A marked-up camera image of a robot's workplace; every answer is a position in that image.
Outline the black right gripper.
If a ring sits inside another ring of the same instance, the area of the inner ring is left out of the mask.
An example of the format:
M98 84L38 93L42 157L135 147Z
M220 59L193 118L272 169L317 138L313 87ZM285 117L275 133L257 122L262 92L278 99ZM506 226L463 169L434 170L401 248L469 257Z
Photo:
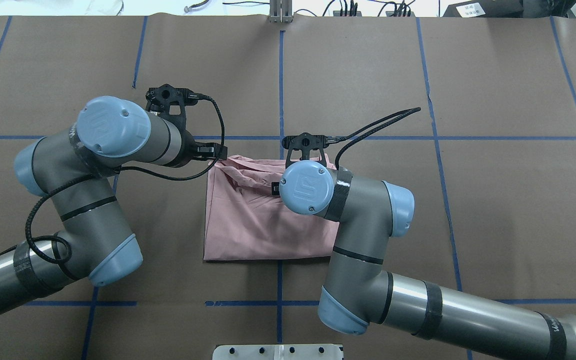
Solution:
M272 196L280 196L281 195L281 183L280 182L272 182L271 183L271 194Z

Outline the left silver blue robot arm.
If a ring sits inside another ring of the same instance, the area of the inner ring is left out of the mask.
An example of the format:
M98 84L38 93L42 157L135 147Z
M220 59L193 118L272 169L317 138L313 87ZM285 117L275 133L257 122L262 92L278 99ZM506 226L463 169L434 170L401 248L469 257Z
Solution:
M23 241L0 253L0 315L52 296L87 278L103 287L143 262L137 236L109 179L123 171L154 171L129 162L183 167L192 160L215 166L226 157L219 143L202 143L185 128L185 106L211 96L189 89L153 92L146 108L116 96L93 98L67 130L42 137L14 159L18 182L38 196L23 224Z

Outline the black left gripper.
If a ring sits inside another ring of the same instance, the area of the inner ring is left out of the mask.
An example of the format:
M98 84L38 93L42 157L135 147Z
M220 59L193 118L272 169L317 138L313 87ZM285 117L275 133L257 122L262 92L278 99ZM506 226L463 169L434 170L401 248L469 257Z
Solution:
M216 142L197 141L190 132L183 133L183 166L191 161L220 161L228 158L226 139L220 137Z

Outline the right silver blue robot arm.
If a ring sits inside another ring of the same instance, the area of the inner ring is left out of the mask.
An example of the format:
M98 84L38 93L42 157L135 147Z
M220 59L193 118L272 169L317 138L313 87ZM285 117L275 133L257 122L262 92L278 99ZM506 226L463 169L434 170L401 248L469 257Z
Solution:
M413 221L411 191L326 161L286 161L273 185L295 214L338 223L318 317L362 335L370 324L505 360L576 360L576 316L557 317L383 269L387 244Z

